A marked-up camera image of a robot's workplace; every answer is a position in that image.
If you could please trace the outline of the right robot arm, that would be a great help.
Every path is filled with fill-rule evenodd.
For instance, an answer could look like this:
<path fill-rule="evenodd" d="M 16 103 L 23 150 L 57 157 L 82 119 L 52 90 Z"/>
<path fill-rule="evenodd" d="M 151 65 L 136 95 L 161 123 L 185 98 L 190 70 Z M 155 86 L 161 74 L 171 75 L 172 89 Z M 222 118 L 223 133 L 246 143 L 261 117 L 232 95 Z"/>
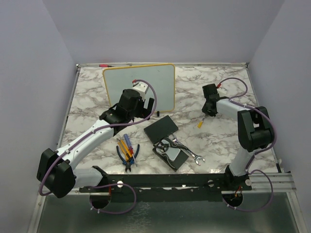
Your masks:
<path fill-rule="evenodd" d="M 237 121 L 240 148 L 225 169 L 224 186 L 234 190 L 246 179 L 255 155 L 269 150 L 276 142 L 276 132 L 265 107 L 251 107 L 221 96 L 215 84 L 202 87 L 206 99 L 202 112 L 211 117 L 226 115 Z"/>

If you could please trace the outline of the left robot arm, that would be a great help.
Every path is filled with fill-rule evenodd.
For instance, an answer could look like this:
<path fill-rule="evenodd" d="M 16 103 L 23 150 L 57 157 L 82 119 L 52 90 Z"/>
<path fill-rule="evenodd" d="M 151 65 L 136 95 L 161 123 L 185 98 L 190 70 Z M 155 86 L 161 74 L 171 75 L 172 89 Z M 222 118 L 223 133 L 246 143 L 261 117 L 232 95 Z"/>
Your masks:
<path fill-rule="evenodd" d="M 106 189 L 105 172 L 97 166 L 78 169 L 78 164 L 96 147 L 109 140 L 124 128 L 148 120 L 154 113 L 157 97 L 150 98 L 144 108 L 143 91 L 136 87 L 123 90 L 118 103 L 102 113 L 100 118 L 82 135 L 56 151 L 48 148 L 42 152 L 36 178 L 40 181 L 39 193 L 43 188 L 58 198 L 66 196 L 72 189 L 92 187 L 100 192 Z"/>

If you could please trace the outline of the yellow framed whiteboard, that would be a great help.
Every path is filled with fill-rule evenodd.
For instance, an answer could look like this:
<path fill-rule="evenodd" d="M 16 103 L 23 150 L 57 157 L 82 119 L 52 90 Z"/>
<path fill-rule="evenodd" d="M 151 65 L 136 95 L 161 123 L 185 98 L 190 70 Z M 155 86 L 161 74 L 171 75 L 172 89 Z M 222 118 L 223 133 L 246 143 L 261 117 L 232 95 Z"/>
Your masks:
<path fill-rule="evenodd" d="M 103 70 L 110 105 L 117 103 L 123 90 L 133 87 L 133 80 L 151 84 L 157 96 L 156 111 L 170 112 L 175 108 L 175 65 L 152 64 L 132 67 L 112 67 Z"/>

